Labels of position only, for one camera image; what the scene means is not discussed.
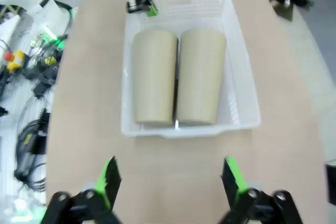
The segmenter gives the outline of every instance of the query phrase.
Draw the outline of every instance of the beige cylinder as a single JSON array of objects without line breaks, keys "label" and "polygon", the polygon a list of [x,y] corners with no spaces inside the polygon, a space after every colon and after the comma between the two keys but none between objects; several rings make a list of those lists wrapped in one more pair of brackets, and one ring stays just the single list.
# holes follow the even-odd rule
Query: beige cylinder
[{"label": "beige cylinder", "polygon": [[145,30],[135,35],[132,54],[137,123],[173,123],[177,46],[177,37],[168,31]]},{"label": "beige cylinder", "polygon": [[223,82],[226,37],[212,29],[182,34],[176,117],[186,124],[214,124]]}]

